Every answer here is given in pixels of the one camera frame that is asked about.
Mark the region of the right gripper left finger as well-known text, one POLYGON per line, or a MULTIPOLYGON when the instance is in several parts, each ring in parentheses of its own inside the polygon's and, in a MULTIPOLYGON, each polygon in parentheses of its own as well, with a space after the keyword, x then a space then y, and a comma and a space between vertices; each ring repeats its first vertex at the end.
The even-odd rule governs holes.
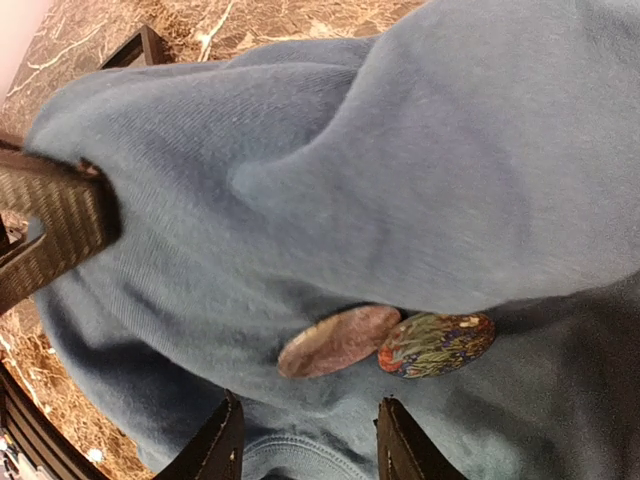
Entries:
POLYGON ((226 390, 211 417, 154 480, 240 480, 244 440, 241 402, 226 390))

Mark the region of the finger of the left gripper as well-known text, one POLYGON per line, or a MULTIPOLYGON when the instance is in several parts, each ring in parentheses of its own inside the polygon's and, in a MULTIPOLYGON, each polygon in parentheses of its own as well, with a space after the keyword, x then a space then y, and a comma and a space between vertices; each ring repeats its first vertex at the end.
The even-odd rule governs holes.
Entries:
POLYGON ((9 242, 1 229, 1 312, 115 243, 118 201, 106 175, 1 144, 1 209, 37 221, 35 238, 9 242))

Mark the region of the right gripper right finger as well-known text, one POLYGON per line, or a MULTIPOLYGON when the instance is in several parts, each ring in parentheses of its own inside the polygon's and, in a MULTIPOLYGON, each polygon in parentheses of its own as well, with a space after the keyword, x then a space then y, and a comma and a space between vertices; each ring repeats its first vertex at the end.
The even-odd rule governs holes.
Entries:
POLYGON ((381 480, 466 480, 396 398, 384 398, 375 421, 381 480))

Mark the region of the blue garment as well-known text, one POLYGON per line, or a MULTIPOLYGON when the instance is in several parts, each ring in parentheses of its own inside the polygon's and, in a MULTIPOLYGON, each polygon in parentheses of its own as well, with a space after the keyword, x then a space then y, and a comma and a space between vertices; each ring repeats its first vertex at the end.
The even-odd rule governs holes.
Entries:
POLYGON ((432 1, 370 38, 102 71, 26 148, 115 188, 120 241, 35 301, 152 470, 232 391, 247 479, 376 478, 387 396, 470 479, 638 477, 637 2, 432 1), (498 335, 435 379, 278 374, 363 303, 498 335))

